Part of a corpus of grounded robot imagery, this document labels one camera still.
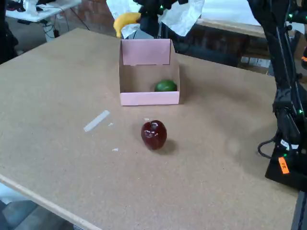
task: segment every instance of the red apple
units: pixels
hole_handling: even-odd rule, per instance
[[[142,126],[141,136],[147,148],[158,150],[164,145],[167,132],[161,121],[154,120]]]

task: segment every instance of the banana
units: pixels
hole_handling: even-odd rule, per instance
[[[121,29],[125,25],[138,23],[140,17],[141,17],[140,13],[128,12],[121,14],[117,19],[115,19],[113,24],[113,27],[116,31],[116,36],[118,38],[121,38]]]

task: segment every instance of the pink cardboard box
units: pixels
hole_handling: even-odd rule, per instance
[[[161,80],[172,80],[174,92],[155,92]],[[170,39],[121,40],[119,54],[121,105],[178,104],[179,64]]]

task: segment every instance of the green lime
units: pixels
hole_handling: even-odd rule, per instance
[[[162,80],[156,84],[155,92],[177,91],[177,85],[172,80]]]

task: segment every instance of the orange tag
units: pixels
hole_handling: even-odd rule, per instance
[[[288,174],[288,173],[290,173],[290,171],[289,171],[289,169],[288,169],[288,166],[287,166],[287,163],[286,163],[286,161],[284,160],[284,158],[283,158],[283,157],[279,157],[279,158],[278,158],[278,161],[279,161],[280,167],[281,167],[281,169],[282,169],[282,171],[283,171],[283,174]]]

